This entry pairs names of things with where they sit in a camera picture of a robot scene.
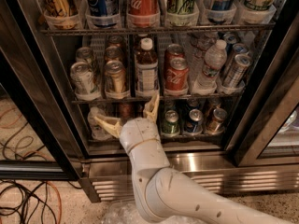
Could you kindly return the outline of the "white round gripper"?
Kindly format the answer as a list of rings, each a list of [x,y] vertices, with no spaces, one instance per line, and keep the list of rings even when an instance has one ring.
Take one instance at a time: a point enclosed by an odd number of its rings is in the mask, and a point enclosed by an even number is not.
[[[157,125],[160,94],[154,93],[143,109],[143,117],[131,119],[122,127],[121,119],[96,115],[93,119],[106,132],[120,138],[122,147],[130,153],[136,146],[148,141],[161,142]]]

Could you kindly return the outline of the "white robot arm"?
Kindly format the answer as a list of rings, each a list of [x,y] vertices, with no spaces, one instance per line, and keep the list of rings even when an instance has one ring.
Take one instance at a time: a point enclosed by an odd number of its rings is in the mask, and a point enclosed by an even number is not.
[[[126,123],[103,115],[94,117],[97,124],[120,140],[130,159],[140,216],[151,223],[182,216],[207,224],[291,224],[212,193],[171,168],[156,125],[159,100],[160,94],[154,93],[145,104],[143,116]]]

